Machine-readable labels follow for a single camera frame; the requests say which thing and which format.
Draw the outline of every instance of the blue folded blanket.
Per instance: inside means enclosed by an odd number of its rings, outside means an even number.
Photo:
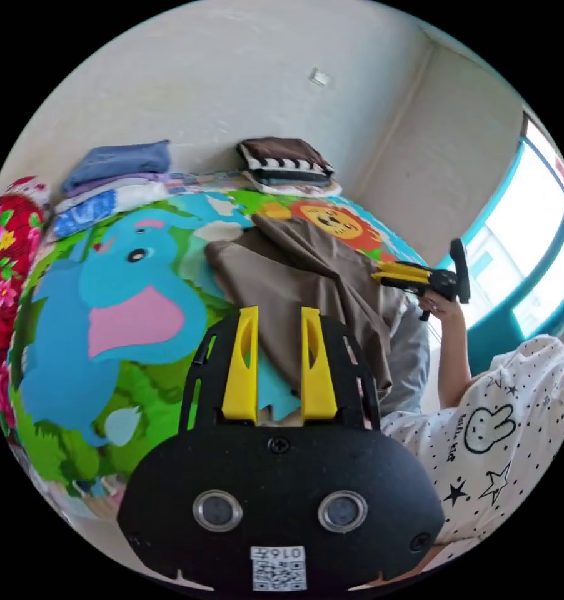
[[[127,173],[165,173],[171,165],[168,146],[169,140],[164,139],[151,144],[93,148],[74,167],[61,189],[65,194],[82,183]]]

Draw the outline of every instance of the stack of bedding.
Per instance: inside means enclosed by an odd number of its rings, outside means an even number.
[[[263,194],[327,198],[342,192],[332,166],[302,139],[245,139],[236,150],[244,162],[244,176]]]
[[[57,240],[87,229],[113,214],[169,196],[169,141],[93,148],[61,186],[63,199],[49,238]]]

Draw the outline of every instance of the bed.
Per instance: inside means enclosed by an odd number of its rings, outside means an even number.
[[[39,248],[9,352],[9,397],[18,441],[65,511],[114,519],[127,477],[176,434],[194,352],[205,330],[235,311],[204,258],[209,241],[234,239],[254,214],[299,216],[372,259],[423,264],[346,198],[323,204],[245,186],[238,172],[174,173],[171,197]],[[351,224],[350,235],[338,221]],[[143,269],[146,232],[162,260]],[[111,243],[125,260],[94,260]],[[264,356],[259,398],[260,408],[276,405],[278,418],[299,402]]]

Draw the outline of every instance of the qr code label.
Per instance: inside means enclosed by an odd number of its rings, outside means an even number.
[[[296,592],[307,589],[305,548],[252,547],[253,590]]]

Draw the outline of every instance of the gray pants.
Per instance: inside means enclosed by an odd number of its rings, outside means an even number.
[[[430,370],[430,339],[428,323],[420,321],[420,316],[420,308],[410,303],[390,340],[386,360],[393,386],[380,402],[382,417],[395,411],[421,413]]]

